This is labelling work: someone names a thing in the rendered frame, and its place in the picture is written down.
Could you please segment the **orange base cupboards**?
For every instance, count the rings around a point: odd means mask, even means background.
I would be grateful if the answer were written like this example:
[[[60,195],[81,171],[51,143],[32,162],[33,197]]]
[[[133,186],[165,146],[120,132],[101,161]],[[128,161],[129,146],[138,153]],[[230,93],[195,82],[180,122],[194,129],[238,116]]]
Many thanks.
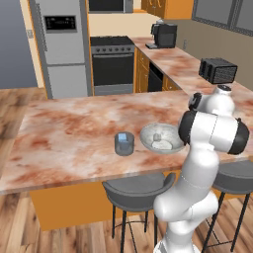
[[[135,93],[148,92],[147,88],[148,88],[148,76],[149,76],[149,63],[152,63],[149,60],[149,58],[143,52],[141,52],[138,48],[136,48],[134,51],[134,64],[135,64],[134,92]],[[175,91],[175,90],[180,90],[180,87],[176,85],[168,76],[166,76],[163,73],[163,85],[162,85],[161,91]]]

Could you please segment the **silver fridge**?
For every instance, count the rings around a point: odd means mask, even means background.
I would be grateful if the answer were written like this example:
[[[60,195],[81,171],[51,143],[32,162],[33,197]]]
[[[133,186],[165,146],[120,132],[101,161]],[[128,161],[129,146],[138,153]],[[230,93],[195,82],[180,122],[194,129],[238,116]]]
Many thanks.
[[[87,0],[29,0],[49,99],[92,95]]]

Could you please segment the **orange island cabinet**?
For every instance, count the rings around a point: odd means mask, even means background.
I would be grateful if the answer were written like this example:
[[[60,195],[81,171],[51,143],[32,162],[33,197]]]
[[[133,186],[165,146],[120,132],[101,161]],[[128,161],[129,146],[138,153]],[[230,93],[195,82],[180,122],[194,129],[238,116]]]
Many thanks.
[[[68,172],[46,169],[31,172],[35,189],[30,191],[41,230],[71,227],[110,219],[112,206],[107,199],[102,182],[130,177],[132,173],[116,173],[82,179]]]

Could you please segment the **black dishwasher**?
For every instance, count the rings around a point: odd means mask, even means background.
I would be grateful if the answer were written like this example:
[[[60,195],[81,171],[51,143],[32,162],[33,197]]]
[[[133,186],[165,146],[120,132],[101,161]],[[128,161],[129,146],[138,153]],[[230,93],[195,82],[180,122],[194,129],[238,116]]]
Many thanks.
[[[163,73],[153,64],[149,63],[148,92],[159,92],[162,90]]]

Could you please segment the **clear water glass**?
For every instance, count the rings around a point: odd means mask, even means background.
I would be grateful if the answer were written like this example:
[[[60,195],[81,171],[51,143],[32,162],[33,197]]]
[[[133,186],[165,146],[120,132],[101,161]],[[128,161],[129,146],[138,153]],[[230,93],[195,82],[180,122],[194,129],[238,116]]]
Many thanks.
[[[127,135],[127,142],[119,142],[119,134],[123,132]],[[115,152],[119,156],[129,156],[133,154],[134,150],[134,135],[128,131],[123,132],[115,135]]]

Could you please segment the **black coffee machine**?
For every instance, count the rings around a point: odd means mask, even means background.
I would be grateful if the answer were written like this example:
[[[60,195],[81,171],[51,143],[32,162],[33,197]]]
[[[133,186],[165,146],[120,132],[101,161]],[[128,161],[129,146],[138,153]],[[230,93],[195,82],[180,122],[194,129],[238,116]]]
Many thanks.
[[[177,26],[175,24],[153,24],[151,34],[154,43],[147,43],[149,49],[174,48],[177,38]]]

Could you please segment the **black and silver oven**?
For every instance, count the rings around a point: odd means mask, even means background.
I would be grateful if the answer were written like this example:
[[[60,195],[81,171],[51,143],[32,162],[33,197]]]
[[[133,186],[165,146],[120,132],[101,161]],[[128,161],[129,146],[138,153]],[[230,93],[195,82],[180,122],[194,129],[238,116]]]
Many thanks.
[[[91,37],[94,95],[130,94],[134,43],[128,36]]]

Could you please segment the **grey bar stool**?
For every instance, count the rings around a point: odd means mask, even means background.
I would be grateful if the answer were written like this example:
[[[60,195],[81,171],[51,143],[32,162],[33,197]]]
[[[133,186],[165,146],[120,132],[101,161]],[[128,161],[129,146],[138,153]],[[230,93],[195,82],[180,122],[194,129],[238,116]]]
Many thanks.
[[[167,176],[157,173],[108,180],[103,183],[107,198],[113,205],[113,220],[116,220],[116,209],[123,211],[121,253],[124,253],[127,213],[144,211],[144,229],[147,229],[148,212],[153,209],[155,198],[169,190],[175,179],[175,173]]]
[[[220,196],[218,199],[219,208],[221,207],[226,194],[245,196],[243,207],[230,247],[230,251],[233,251],[243,221],[243,217],[245,215],[248,201],[250,199],[250,195],[253,193],[253,162],[250,160],[245,160],[221,164],[212,186],[216,190],[220,191]],[[205,253],[206,249],[209,247],[208,243],[218,216],[218,211],[211,218],[211,225],[204,242],[202,253]]]

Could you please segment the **orange wall cupboard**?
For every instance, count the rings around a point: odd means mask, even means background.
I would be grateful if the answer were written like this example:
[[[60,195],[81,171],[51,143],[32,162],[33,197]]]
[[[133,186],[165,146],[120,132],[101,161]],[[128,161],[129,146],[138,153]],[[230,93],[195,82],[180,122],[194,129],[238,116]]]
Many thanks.
[[[165,20],[190,20],[194,0],[141,0],[141,9]]]

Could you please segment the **grey wall cupboards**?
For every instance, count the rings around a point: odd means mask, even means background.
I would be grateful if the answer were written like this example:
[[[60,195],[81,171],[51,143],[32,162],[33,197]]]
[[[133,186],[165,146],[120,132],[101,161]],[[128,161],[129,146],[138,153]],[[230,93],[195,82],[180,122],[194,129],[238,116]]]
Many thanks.
[[[253,0],[194,0],[192,19],[253,37]]]

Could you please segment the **grey ice bowl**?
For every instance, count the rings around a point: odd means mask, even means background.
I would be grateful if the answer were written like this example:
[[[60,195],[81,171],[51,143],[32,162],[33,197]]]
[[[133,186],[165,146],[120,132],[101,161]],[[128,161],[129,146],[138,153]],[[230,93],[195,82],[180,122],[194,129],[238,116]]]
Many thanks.
[[[161,135],[161,140],[169,141],[173,148],[171,150],[161,150],[152,147],[153,135],[159,133]],[[140,132],[141,143],[150,151],[159,154],[171,154],[182,150],[185,145],[178,134],[178,128],[173,125],[155,123],[144,126]]]

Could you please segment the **black microwave oven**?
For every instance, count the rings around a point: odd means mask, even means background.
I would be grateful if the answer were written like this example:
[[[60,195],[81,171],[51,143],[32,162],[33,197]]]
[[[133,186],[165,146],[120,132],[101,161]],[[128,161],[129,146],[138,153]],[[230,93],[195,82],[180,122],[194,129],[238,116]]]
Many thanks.
[[[132,13],[133,0],[89,0],[90,13]]]

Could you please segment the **black toaster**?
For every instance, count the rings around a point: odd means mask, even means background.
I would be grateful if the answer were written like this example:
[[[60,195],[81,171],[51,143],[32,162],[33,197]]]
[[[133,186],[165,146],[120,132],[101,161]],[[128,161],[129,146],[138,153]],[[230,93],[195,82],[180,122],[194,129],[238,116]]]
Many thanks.
[[[225,84],[234,81],[238,66],[223,58],[202,58],[199,75],[210,84]]]

